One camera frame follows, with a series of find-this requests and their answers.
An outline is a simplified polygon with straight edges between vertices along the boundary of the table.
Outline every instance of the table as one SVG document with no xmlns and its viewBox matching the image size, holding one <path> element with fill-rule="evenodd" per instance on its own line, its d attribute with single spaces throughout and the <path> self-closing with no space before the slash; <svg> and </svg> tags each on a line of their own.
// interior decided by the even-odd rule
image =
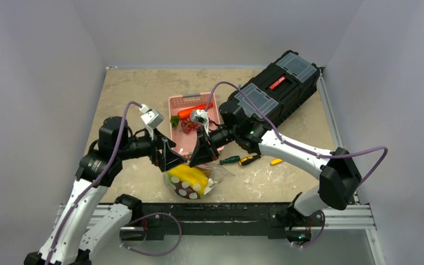
<svg viewBox="0 0 424 265">
<path fill-rule="evenodd" d="M 170 137 L 168 97 L 181 94 L 207 92 L 216 82 L 226 80 L 245 84 L 261 70 L 250 69 L 196 69 L 196 70 L 144 70 L 109 69 L 95 113 L 86 151 L 98 138 L 98 130 L 110 116 L 122 116 L 126 103 L 135 100 L 157 109 L 165 117 L 159 131 Z M 224 102 L 234 89 L 220 86 L 215 93 L 218 104 Z M 141 113 L 131 107 L 127 121 L 134 130 L 143 128 Z M 280 127 L 284 135 L 306 144 L 334 149 L 326 114 L 319 91 L 310 97 Z M 247 156 L 235 143 L 225 146 L 220 156 Z M 264 156 L 246 166 L 224 165 L 234 176 L 225 179 L 201 202 L 289 202 L 300 191 L 318 185 L 317 180 L 305 171 L 287 163 L 271 166 L 272 157 Z M 143 202 L 198 202 L 179 197 L 169 190 L 160 170 L 147 157 L 123 162 L 123 170 L 114 180 L 102 202 L 113 202 L 123 194 L 138 197 Z"/>
</svg>

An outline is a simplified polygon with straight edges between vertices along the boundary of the green screwdriver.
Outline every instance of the green screwdriver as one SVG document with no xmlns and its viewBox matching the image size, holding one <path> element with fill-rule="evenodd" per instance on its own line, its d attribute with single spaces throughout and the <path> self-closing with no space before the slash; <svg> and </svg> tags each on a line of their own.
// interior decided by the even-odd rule
<svg viewBox="0 0 424 265">
<path fill-rule="evenodd" d="M 240 156 L 230 156 L 229 158 L 226 158 L 224 160 L 220 160 L 220 164 L 231 164 L 231 163 L 236 163 L 240 160 Z"/>
</svg>

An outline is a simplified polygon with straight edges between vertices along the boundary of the red label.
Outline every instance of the red label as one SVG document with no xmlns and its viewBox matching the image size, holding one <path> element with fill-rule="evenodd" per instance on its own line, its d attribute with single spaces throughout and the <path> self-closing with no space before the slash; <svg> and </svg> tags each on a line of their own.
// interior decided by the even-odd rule
<svg viewBox="0 0 424 265">
<path fill-rule="evenodd" d="M 281 76 L 269 88 L 272 89 L 272 90 L 274 90 L 278 85 L 280 85 L 280 83 L 284 82 L 284 80 L 285 80 L 285 77 L 284 76 Z"/>
</svg>

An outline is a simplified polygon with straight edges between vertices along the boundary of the white polka dot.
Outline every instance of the white polka dot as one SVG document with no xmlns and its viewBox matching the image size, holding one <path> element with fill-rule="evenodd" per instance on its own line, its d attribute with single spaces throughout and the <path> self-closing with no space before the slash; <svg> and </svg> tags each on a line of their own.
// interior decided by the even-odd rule
<svg viewBox="0 0 424 265">
<path fill-rule="evenodd" d="M 201 186 L 200 186 L 199 183 L 196 183 L 196 184 L 193 185 L 193 189 L 197 192 L 200 191 L 200 188 L 201 188 Z"/>
<path fill-rule="evenodd" d="M 204 188 L 204 195 L 208 194 L 212 189 L 209 187 Z"/>
</svg>

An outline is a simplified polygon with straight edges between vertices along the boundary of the white wall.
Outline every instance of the white wall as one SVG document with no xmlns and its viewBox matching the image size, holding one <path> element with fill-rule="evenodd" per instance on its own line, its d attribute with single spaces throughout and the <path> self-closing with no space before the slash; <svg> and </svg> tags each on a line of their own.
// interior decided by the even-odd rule
<svg viewBox="0 0 424 265">
<path fill-rule="evenodd" d="M 75 0 L 105 65 L 262 67 L 288 49 L 325 65 L 362 0 Z"/>
<path fill-rule="evenodd" d="M 364 1 L 325 75 L 349 149 L 390 148 L 361 188 L 388 264 L 424 264 L 424 1 Z"/>
<path fill-rule="evenodd" d="M 103 77 L 71 1 L 0 1 L 0 264 L 49 236 Z"/>
</svg>

